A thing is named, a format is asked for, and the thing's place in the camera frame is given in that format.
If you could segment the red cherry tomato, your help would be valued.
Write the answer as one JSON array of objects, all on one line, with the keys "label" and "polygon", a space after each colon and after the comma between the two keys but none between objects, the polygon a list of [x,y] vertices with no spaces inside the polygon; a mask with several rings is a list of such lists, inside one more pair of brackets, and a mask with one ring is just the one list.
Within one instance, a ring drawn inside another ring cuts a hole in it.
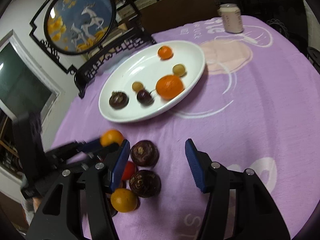
[{"label": "red cherry tomato", "polygon": [[130,178],[136,173],[136,171],[137,171],[137,167],[136,167],[135,163],[128,161],[126,163],[125,170],[123,172],[121,179],[123,181],[130,180]]}]

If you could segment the yellow-green longan fruit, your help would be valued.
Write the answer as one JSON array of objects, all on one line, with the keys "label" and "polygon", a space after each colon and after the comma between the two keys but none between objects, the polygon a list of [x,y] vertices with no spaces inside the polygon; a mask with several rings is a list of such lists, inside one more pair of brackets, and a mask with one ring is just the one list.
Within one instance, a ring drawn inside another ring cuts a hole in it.
[{"label": "yellow-green longan fruit", "polygon": [[183,77],[187,73],[186,68],[183,64],[176,64],[172,68],[172,72],[175,76]]}]

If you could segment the dark cherry with stem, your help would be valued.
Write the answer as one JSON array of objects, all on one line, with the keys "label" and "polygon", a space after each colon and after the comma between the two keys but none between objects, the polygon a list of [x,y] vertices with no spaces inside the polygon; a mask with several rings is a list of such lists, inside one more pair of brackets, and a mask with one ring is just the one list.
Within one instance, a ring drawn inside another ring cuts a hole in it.
[{"label": "dark cherry with stem", "polygon": [[146,89],[141,89],[137,93],[137,100],[143,106],[151,105],[154,102],[154,99],[153,99],[151,93],[149,91],[147,91]]}]

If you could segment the round deer screen ornament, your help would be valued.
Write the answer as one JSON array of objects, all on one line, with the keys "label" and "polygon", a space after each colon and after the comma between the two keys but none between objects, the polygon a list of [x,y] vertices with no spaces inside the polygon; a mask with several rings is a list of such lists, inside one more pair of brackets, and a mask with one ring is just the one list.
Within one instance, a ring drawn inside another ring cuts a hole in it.
[{"label": "round deer screen ornament", "polygon": [[46,0],[33,16],[29,36],[65,73],[79,97],[100,66],[122,51],[155,44],[133,0]]}]

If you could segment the white beverage can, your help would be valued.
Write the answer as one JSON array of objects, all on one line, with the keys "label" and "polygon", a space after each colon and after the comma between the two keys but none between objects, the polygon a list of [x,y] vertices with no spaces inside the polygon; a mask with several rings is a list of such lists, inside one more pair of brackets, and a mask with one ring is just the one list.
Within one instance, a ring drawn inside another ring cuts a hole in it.
[{"label": "white beverage can", "polygon": [[221,4],[219,12],[226,32],[231,34],[239,34],[244,31],[241,11],[236,4]]}]

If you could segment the orange cherry tomato top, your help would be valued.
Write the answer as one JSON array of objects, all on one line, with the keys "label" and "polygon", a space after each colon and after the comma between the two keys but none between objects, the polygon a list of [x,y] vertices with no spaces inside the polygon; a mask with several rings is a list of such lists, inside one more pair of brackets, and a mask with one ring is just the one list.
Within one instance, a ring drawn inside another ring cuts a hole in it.
[{"label": "orange cherry tomato top", "polygon": [[105,132],[100,137],[100,144],[101,144],[101,146],[104,146],[104,147],[109,146],[114,143],[116,143],[120,146],[124,139],[125,138],[121,132],[119,132],[116,129],[112,129],[112,130]]}]

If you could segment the black chair back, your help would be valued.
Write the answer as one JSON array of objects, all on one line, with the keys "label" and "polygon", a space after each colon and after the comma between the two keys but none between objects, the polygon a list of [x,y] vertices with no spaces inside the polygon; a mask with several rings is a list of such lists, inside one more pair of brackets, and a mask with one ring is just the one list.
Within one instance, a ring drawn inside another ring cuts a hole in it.
[{"label": "black chair back", "polygon": [[308,23],[303,0],[219,0],[236,4],[242,15],[253,16],[287,38],[307,54]]}]

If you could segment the small yellow longan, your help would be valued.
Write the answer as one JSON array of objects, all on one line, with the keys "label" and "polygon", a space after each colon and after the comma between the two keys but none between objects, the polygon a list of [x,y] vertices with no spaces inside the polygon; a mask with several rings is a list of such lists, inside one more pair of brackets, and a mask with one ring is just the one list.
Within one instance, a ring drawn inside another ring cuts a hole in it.
[{"label": "small yellow longan", "polygon": [[132,84],[132,90],[136,93],[138,93],[140,90],[143,90],[144,89],[144,85],[141,83],[141,82],[134,82]]}]

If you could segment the small kumquat orange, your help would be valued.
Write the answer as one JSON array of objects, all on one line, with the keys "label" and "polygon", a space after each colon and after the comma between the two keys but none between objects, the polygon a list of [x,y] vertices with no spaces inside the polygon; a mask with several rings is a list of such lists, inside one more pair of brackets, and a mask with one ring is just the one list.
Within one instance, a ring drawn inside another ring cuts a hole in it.
[{"label": "small kumquat orange", "polygon": [[157,51],[157,55],[161,60],[168,60],[173,56],[173,52],[169,46],[161,46]]}]

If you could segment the white oval plate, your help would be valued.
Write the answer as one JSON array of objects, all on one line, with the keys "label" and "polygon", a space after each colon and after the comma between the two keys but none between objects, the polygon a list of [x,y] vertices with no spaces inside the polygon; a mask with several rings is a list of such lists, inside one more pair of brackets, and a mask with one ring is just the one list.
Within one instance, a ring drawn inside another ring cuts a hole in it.
[{"label": "white oval plate", "polygon": [[[157,51],[161,46],[169,46],[173,56],[161,60]],[[157,81],[169,74],[176,64],[183,64],[186,75],[181,81],[184,91],[171,100],[164,100],[156,92]],[[206,66],[206,59],[200,46],[188,41],[167,41],[149,46],[124,61],[106,80],[99,96],[100,114],[108,121],[128,123],[148,120],[160,115],[181,102],[196,86]],[[151,92],[154,99],[149,106],[141,105],[132,90],[134,82],[141,82]],[[113,91],[124,92],[129,103],[122,109],[113,109],[109,98]]]}]

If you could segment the purple printed tablecloth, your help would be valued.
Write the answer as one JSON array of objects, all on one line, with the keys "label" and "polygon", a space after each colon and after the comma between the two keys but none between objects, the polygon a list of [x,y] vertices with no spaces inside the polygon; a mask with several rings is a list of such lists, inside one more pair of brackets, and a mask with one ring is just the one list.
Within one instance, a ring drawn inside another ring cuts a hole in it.
[{"label": "purple printed tablecloth", "polygon": [[196,187],[184,153],[196,147],[230,170],[255,170],[291,237],[319,202],[319,74],[276,30],[251,16],[245,31],[225,33],[220,18],[187,24],[153,37],[199,44],[208,63],[192,92],[172,110],[137,124],[104,119],[98,99],[106,71],[83,99],[75,98],[53,142],[90,141],[117,129],[135,144],[153,141],[162,189],[140,207],[114,217],[120,239],[195,239],[208,197]]}]

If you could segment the small dark passion fruit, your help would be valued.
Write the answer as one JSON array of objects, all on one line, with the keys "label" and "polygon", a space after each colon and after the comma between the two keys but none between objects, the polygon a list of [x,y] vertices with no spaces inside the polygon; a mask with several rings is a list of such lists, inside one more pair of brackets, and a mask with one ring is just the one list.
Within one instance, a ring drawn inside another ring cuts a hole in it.
[{"label": "small dark passion fruit", "polygon": [[129,97],[120,91],[113,91],[111,97],[109,98],[109,105],[113,109],[122,109],[129,103]]}]

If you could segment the orange cherry tomato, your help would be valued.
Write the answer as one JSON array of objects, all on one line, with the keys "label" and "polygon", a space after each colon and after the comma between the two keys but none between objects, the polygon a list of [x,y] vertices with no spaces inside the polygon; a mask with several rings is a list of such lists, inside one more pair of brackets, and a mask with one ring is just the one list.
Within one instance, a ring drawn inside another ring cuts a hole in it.
[{"label": "orange cherry tomato", "polygon": [[114,143],[116,143],[120,146],[124,139],[125,138],[121,132],[119,132],[116,129],[112,129],[112,130],[105,132],[100,137],[100,144],[101,144],[101,146],[104,146],[104,147],[109,146]]},{"label": "orange cherry tomato", "polygon": [[131,190],[124,188],[116,189],[111,194],[111,204],[118,212],[131,212],[138,206],[138,197]]}]

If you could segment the dark purple passion fruit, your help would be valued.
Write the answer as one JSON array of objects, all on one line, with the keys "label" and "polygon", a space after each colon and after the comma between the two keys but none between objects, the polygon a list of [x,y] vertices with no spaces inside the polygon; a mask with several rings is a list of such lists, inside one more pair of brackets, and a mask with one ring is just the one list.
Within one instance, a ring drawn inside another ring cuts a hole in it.
[{"label": "dark purple passion fruit", "polygon": [[153,142],[142,140],[131,147],[130,156],[137,166],[151,167],[157,164],[159,151]]}]

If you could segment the large orange tangerine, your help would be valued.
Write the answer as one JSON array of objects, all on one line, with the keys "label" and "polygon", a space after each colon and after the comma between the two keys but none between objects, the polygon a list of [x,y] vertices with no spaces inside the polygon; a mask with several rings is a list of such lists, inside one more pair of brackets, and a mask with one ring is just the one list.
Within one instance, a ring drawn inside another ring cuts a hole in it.
[{"label": "large orange tangerine", "polygon": [[156,92],[164,100],[171,100],[183,91],[183,82],[175,75],[166,75],[156,83]]}]

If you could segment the window with white frame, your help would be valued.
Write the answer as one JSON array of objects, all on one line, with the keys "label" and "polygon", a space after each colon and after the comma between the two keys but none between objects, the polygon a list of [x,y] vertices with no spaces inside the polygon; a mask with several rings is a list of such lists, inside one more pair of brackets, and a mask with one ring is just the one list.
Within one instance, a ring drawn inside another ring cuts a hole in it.
[{"label": "window with white frame", "polygon": [[42,129],[53,120],[62,89],[27,51],[13,30],[1,39],[1,110],[11,119],[40,113]]}]

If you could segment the orange cherry tomato front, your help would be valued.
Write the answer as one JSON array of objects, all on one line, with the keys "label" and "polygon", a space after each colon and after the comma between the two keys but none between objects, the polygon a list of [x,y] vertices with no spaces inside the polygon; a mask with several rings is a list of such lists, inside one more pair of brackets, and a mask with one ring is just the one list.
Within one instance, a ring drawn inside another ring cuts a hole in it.
[{"label": "orange cherry tomato front", "polygon": [[131,212],[138,206],[138,197],[131,190],[124,188],[116,189],[111,194],[111,204],[118,212]]}]

